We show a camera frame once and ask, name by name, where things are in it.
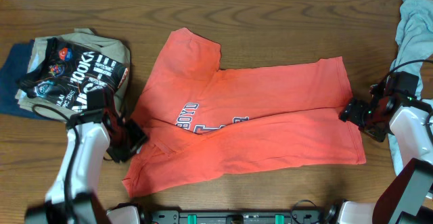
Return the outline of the red printed t-shirt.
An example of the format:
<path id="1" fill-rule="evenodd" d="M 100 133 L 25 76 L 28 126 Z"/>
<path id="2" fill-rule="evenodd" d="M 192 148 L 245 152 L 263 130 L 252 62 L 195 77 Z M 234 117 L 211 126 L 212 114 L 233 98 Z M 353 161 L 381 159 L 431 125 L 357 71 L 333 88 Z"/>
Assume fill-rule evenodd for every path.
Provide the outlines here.
<path id="1" fill-rule="evenodd" d="M 170 33 L 132 119 L 148 137 L 123 185 L 130 197 L 225 174 L 364 164 L 361 134 L 338 116 L 352 97 L 342 58 L 220 67 L 218 43 Z"/>

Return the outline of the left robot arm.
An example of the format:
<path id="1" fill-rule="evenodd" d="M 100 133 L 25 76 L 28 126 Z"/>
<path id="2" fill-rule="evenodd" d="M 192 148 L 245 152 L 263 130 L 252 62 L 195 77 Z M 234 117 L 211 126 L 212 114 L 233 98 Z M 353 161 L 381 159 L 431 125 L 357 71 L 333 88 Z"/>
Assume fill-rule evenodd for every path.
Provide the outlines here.
<path id="1" fill-rule="evenodd" d="M 68 145 L 59 173 L 41 205 L 27 209 L 25 223 L 151 223 L 138 204 L 106 210 L 97 198 L 106 156 L 126 162 L 147 141 L 132 120 L 107 108 L 74 114 L 66 123 Z"/>

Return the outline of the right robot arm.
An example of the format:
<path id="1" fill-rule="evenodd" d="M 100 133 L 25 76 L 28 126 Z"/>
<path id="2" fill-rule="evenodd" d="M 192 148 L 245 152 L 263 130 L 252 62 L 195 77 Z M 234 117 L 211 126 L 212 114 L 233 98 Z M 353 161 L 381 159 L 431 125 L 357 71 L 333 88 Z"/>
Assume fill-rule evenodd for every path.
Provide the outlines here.
<path id="1" fill-rule="evenodd" d="M 335 223 L 431 223 L 424 200 L 432 197 L 432 100 L 402 93 L 369 104 L 352 100 L 342 118 L 376 141 L 394 135 L 403 169 L 377 202 L 343 202 Z"/>

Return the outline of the beige folded garment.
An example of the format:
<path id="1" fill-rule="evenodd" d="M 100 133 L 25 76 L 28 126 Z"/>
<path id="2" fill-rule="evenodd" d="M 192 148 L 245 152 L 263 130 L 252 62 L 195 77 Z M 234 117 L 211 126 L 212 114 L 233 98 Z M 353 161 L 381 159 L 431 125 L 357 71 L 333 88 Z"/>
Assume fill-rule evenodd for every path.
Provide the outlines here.
<path id="1" fill-rule="evenodd" d="M 27 72 L 32 72 L 45 59 L 47 40 L 54 37 L 62 41 L 89 48 L 93 51 L 98 51 L 102 55 L 120 62 L 122 65 L 126 66 L 128 70 L 131 68 L 131 53 L 121 41 L 99 37 L 88 28 L 75 28 L 74 32 L 69 34 L 37 37 L 33 45 Z M 55 108 L 67 117 L 75 114 L 75 112 L 70 109 L 53 106 L 45 99 L 29 99 L 21 89 L 18 90 L 15 98 L 18 99 L 19 109 L 24 109 L 28 112 L 32 112 L 32 107 L 35 104 L 43 104 Z"/>

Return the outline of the grey t-shirt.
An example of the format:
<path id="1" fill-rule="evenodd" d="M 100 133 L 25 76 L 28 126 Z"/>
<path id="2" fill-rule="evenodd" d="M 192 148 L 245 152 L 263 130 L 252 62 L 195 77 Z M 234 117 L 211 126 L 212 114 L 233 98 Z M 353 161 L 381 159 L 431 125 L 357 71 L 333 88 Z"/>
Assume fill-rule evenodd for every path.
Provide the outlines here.
<path id="1" fill-rule="evenodd" d="M 432 0 L 403 0 L 400 6 L 401 21 L 396 30 L 395 41 L 398 45 L 396 59 L 390 70 L 405 62 L 427 60 L 432 55 Z M 420 75 L 421 63 L 403 66 L 397 71 L 405 71 L 419 77 L 415 96 L 421 98 L 423 82 Z M 403 170 L 401 150 L 395 136 L 388 134 L 388 142 L 394 172 Z"/>

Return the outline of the black printed folded shirt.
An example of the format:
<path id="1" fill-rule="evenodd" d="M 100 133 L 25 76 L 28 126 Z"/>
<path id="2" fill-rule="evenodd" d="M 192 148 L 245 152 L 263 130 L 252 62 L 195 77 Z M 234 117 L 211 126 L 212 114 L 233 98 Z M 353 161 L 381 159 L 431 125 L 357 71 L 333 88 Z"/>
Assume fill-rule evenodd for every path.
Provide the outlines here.
<path id="1" fill-rule="evenodd" d="M 129 71 L 98 51 L 54 37 L 47 40 L 45 59 L 19 78 L 17 84 L 29 99 L 45 99 L 75 113 L 87 109 L 88 92 L 108 89 L 119 109 Z"/>

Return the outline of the navy folded garment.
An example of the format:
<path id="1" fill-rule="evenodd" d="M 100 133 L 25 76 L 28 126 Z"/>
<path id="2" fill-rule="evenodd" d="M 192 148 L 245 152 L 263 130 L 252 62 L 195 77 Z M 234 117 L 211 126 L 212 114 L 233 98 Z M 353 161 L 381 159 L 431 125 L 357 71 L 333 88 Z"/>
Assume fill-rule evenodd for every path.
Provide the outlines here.
<path id="1" fill-rule="evenodd" d="M 26 74 L 34 41 L 16 43 L 9 51 L 9 55 L 1 67 L 1 113 L 23 118 L 45 120 L 33 112 L 21 109 L 15 98 L 18 92 L 16 81 Z"/>

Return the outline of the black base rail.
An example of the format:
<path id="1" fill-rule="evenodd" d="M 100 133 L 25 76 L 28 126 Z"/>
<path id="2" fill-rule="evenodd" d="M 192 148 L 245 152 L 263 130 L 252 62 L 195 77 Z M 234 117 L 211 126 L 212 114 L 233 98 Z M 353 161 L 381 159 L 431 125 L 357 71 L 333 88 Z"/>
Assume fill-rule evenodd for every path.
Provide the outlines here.
<path id="1" fill-rule="evenodd" d="M 182 211 L 159 210 L 146 217 L 150 224 L 320 224 L 335 223 L 339 205 L 321 208 L 310 200 L 300 200 L 290 210 L 270 211 Z"/>

